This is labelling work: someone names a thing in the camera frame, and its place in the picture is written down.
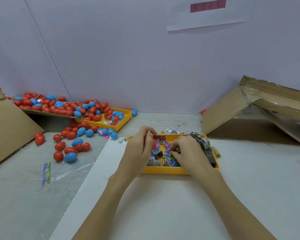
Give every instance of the forearm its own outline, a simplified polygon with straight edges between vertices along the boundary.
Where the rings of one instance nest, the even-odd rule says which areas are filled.
[[[116,173],[112,175],[100,199],[72,239],[108,239],[118,204],[129,184]]]
[[[238,200],[223,178],[205,191],[215,206],[229,235],[235,240],[276,240],[258,219]]]

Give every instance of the hand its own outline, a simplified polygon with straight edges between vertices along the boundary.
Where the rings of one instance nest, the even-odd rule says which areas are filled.
[[[117,172],[131,183],[147,165],[152,147],[152,136],[156,131],[149,126],[141,126],[138,133],[126,145]]]
[[[204,154],[199,143],[191,136],[180,136],[172,142],[170,154],[178,161],[181,167],[195,178],[203,188],[212,185],[210,182],[221,174],[215,170],[209,163],[207,156]]]

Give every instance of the paper sign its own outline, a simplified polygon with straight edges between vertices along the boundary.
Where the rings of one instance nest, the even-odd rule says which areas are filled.
[[[167,31],[244,22],[254,0],[167,0]]]

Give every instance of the right hand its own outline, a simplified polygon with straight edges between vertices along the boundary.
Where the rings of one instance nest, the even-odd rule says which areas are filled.
[[[180,154],[175,152],[176,148],[180,148]],[[204,154],[199,143],[191,136],[180,136],[172,142],[170,147],[170,155],[172,155],[181,167],[188,172],[199,183],[211,182],[222,177],[221,174],[215,170],[207,156]]]

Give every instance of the white table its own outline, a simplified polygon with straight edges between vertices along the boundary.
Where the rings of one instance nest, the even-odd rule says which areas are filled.
[[[300,239],[300,146],[211,140],[231,190],[277,239]],[[108,141],[50,240],[73,237],[102,194],[125,144]],[[230,239],[190,176],[141,175],[124,193],[113,240]]]
[[[47,141],[39,147],[31,142],[0,164],[0,240],[49,239],[91,169],[88,166],[41,187],[43,165],[53,161],[55,152],[52,137],[69,122],[48,116],[36,121],[50,131],[45,134]],[[152,126],[159,133],[168,127],[185,133],[201,132],[200,121],[199,113],[138,113],[119,131],[119,136],[134,135],[141,125]],[[85,141],[91,143],[90,155],[95,158],[107,142],[97,135]]]

